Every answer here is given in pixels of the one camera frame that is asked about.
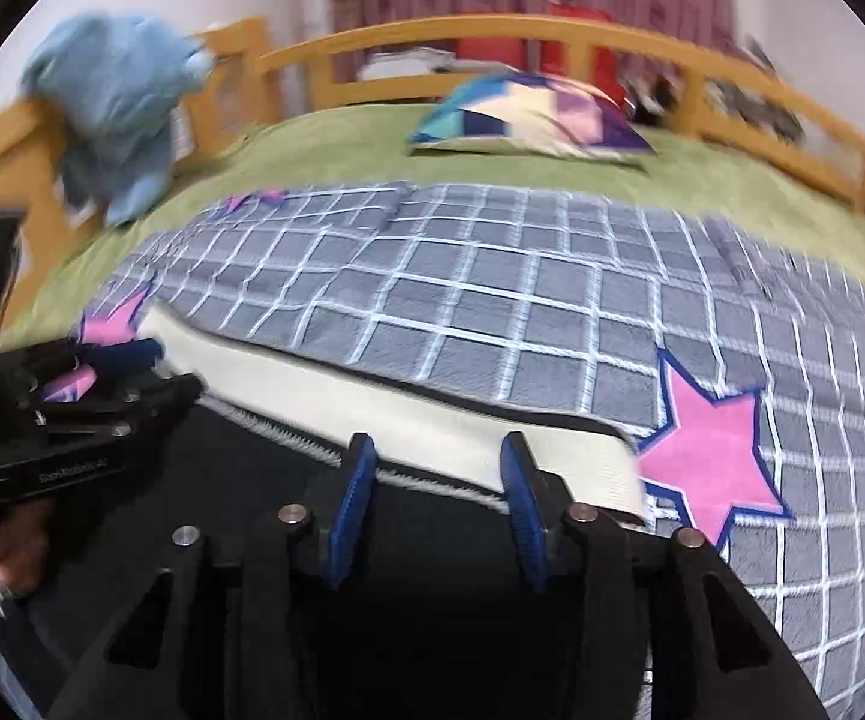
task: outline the wooden bed rail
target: wooden bed rail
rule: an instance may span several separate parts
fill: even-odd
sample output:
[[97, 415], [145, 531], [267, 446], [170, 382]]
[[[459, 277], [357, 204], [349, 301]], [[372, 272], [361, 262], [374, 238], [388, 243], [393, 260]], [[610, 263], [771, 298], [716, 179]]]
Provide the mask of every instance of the wooden bed rail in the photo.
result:
[[[304, 64], [310, 103], [316, 110], [374, 100], [442, 97], [470, 76], [436, 74], [338, 83], [331, 57], [372, 47], [463, 37], [557, 41], [566, 46], [568, 76], [581, 80], [591, 76], [590, 64], [594, 59], [591, 47], [605, 47], [671, 62], [679, 66], [684, 84], [681, 103], [669, 123], [674, 131], [692, 138], [736, 146], [759, 156], [815, 189], [844, 200], [865, 215], [865, 137], [861, 132], [754, 65], [642, 29], [551, 16], [443, 16], [385, 23], [328, 35], [274, 50], [260, 57], [256, 67], [260, 73], [266, 74], [290, 65]], [[705, 98], [706, 83], [711, 79], [729, 81], [756, 92], [816, 124], [834, 141], [861, 156], [861, 180], [740, 119], [714, 111]]]
[[[245, 19], [199, 35], [218, 58], [201, 92], [186, 95], [193, 152], [181, 163], [215, 157], [248, 124], [279, 121], [278, 87], [256, 71], [268, 52], [266, 24]], [[223, 92], [234, 98], [237, 121], [229, 122]], [[60, 115], [42, 100], [18, 100], [0, 113], [0, 207], [26, 208], [23, 269], [7, 306], [10, 322], [35, 297], [52, 269], [75, 254], [100, 230], [101, 215], [78, 223], [65, 212], [57, 163], [66, 143]]]

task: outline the metal screw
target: metal screw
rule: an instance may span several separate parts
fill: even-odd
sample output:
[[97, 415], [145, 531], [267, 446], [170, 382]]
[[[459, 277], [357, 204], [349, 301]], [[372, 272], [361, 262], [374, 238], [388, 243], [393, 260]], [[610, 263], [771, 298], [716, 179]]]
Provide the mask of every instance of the metal screw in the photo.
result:
[[576, 522], [592, 522], [599, 516], [599, 510], [588, 503], [570, 503], [567, 512]]
[[706, 543], [706, 536], [703, 536], [702, 531], [695, 530], [695, 528], [680, 528], [675, 532], [675, 537], [679, 539], [680, 544], [690, 549], [701, 547]]
[[309, 517], [309, 511], [301, 503], [287, 503], [282, 509], [279, 509], [277, 517], [284, 525], [298, 525], [306, 517]]
[[172, 532], [172, 543], [177, 547], [191, 547], [199, 541], [199, 528], [196, 525], [183, 525]]

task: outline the black fabric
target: black fabric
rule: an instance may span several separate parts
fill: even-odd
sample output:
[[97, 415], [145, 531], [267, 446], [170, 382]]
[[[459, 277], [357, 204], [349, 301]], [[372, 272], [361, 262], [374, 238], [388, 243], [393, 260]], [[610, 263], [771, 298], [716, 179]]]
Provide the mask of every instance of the black fabric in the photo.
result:
[[[216, 562], [239, 560], [256, 519], [329, 470], [193, 408], [162, 469], [149, 469], [143, 483], [80, 488], [64, 502], [53, 538], [58, 568], [25, 613], [68, 671], [151, 579], [175, 528], [196, 525]], [[581, 587], [556, 580], [545, 596], [532, 595], [507, 517], [377, 485], [362, 547], [339, 594], [314, 581], [293, 592], [303, 672], [326, 716], [534, 718], [561, 706]]]

